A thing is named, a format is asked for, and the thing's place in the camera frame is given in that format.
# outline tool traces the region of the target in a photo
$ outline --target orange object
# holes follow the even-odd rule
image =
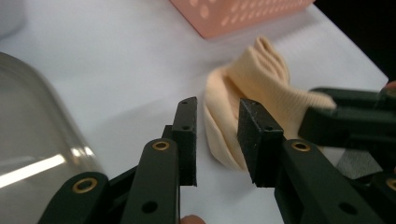
[[[315,0],[170,0],[204,38],[290,14]]]

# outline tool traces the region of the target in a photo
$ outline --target ribbed fabric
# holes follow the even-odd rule
[[[331,97],[296,90],[289,84],[288,67],[265,37],[256,39],[235,62],[214,70],[205,90],[205,130],[212,155],[227,167],[246,170],[237,141],[240,98],[260,102],[285,131],[298,138],[309,106],[334,108]]]

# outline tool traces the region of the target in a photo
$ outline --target perforated plastic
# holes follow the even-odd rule
[[[304,9],[315,0],[170,0],[204,38]]]

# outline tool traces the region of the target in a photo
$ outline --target cloth fold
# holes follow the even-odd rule
[[[233,63],[209,74],[205,90],[205,130],[212,155],[225,166],[246,170],[237,141],[240,98],[260,102],[284,129],[287,139],[298,129],[309,106],[335,108],[330,96],[294,89],[289,69],[268,39],[260,36]]]

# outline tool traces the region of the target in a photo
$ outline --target cloth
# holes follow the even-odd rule
[[[233,63],[209,74],[205,89],[205,130],[212,155],[225,166],[247,170],[237,141],[240,98],[260,102],[284,129],[298,129],[309,106],[335,108],[330,96],[294,89],[289,69],[268,39],[261,36]]]

